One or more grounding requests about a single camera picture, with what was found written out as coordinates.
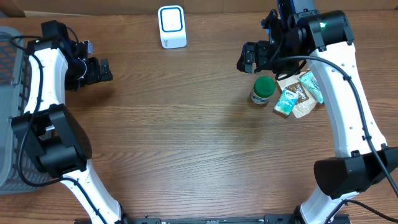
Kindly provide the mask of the green lid white jar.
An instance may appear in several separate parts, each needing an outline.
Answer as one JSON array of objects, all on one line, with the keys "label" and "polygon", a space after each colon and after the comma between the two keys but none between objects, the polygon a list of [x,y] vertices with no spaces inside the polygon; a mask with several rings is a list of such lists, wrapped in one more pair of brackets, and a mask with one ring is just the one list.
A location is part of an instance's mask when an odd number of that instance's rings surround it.
[{"label": "green lid white jar", "polygon": [[275,83],[269,77],[259,77],[253,85],[250,98],[255,104],[264,105],[274,94]]}]

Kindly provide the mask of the teal wet wipes pack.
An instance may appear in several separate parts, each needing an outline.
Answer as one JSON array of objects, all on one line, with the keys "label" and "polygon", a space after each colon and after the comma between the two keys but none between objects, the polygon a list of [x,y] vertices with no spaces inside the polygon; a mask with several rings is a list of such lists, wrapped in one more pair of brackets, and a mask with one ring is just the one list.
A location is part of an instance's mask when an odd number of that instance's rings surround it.
[{"label": "teal wet wipes pack", "polygon": [[320,91],[318,82],[312,73],[308,71],[299,77],[301,84],[313,95],[319,104],[324,103],[323,95]]}]

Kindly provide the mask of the teal tissue pack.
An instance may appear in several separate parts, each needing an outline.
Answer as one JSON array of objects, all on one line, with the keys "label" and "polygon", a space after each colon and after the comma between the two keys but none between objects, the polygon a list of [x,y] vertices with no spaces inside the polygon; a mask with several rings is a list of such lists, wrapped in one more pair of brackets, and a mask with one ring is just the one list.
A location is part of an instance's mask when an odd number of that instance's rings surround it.
[{"label": "teal tissue pack", "polygon": [[284,116],[289,116],[298,98],[299,95],[296,92],[284,88],[282,90],[280,98],[274,106],[274,111]]}]

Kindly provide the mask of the clear beige snack bag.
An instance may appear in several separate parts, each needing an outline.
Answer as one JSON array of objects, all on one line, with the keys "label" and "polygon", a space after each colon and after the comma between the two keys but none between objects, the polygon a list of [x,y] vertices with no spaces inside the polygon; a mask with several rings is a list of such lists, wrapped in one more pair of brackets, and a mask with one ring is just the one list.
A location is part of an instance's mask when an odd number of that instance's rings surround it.
[{"label": "clear beige snack bag", "polygon": [[297,102],[292,109],[296,118],[301,118],[309,114],[318,103],[314,96],[300,82],[299,78],[303,74],[305,74],[305,72],[291,76],[285,80],[277,81],[281,90],[287,89],[298,94]]}]

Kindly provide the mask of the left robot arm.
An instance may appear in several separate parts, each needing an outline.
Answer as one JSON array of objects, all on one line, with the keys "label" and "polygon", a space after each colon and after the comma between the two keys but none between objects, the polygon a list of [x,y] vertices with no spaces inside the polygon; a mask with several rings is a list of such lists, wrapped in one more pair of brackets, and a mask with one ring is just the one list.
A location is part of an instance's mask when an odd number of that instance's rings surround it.
[{"label": "left robot arm", "polygon": [[106,190],[91,158],[90,140],[65,105],[65,92],[113,79],[106,59],[92,57],[90,41],[71,39],[72,29],[52,20],[42,36],[29,36],[21,50],[28,56],[31,78],[24,112],[11,128],[19,140],[17,171],[31,187],[66,186],[91,223],[128,223],[121,204]]}]

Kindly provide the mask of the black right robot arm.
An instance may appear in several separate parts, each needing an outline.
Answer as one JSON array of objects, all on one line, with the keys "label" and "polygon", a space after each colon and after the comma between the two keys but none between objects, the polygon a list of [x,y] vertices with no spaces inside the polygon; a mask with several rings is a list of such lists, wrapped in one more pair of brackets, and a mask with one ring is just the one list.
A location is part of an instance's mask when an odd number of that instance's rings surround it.
[{"label": "black right robot arm", "polygon": [[308,67],[329,115],[335,155],[316,161],[317,186],[293,213],[266,215],[266,223],[348,223],[340,210],[397,168],[397,149],[387,145],[364,93],[354,35],[343,11],[321,13],[312,1],[279,1],[262,20],[267,40],[243,46],[237,69],[270,70],[282,79]]}]

